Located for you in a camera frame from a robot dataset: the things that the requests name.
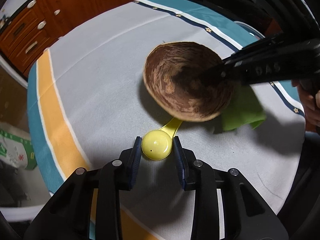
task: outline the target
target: wooden bowl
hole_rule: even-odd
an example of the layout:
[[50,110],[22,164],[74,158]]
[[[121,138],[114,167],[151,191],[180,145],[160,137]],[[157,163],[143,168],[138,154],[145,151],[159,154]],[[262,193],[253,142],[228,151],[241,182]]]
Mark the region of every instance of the wooden bowl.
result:
[[219,63],[222,60],[215,52],[195,42],[161,44],[147,57],[143,81],[149,94],[170,115],[204,122],[220,114],[235,89],[233,81],[205,86],[197,78]]

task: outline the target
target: yellow measuring spoon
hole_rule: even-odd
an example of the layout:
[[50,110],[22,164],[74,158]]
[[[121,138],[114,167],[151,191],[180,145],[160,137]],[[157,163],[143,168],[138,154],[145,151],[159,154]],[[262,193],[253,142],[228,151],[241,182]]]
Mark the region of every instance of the yellow measuring spoon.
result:
[[148,132],[141,143],[143,153],[153,161],[167,157],[172,149],[172,139],[181,123],[181,120],[173,118],[159,130]]

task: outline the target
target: human hand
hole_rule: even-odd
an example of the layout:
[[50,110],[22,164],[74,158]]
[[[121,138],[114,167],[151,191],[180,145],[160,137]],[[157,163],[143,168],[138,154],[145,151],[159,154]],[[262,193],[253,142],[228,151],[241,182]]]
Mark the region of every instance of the human hand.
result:
[[306,119],[313,125],[320,126],[320,91],[314,97],[306,92],[298,80],[291,81],[293,87],[297,87],[299,98],[304,109]]

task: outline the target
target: orange stripe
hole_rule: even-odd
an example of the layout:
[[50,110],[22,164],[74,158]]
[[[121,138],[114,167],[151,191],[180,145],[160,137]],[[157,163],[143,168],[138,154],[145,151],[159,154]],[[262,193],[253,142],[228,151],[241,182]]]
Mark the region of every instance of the orange stripe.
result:
[[[60,169],[68,178],[75,169],[83,167],[89,170],[89,165],[79,152],[69,127],[65,123],[56,94],[50,66],[50,51],[45,51],[37,62],[38,93],[44,125],[53,153]],[[95,189],[92,199],[91,218],[95,221],[98,190]],[[158,240],[145,229],[134,222],[121,210],[121,223],[124,240]]]

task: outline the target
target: table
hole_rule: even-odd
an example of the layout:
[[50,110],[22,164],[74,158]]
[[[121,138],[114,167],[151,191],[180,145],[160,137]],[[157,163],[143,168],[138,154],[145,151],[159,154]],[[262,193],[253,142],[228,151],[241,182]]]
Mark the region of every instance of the table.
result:
[[[48,189],[54,193],[78,167],[101,168],[131,148],[136,136],[171,119],[142,80],[145,59],[157,45],[194,41],[225,58],[255,40],[231,20],[186,0],[137,0],[68,33],[29,74],[30,134]],[[238,168],[278,213],[299,163],[304,112],[289,95],[296,91],[279,82],[252,88],[267,114],[255,130],[245,125],[217,133],[215,118],[184,122],[177,135],[213,168]],[[120,199],[124,239],[190,238],[194,192],[180,189],[173,156],[141,158],[134,189]]]

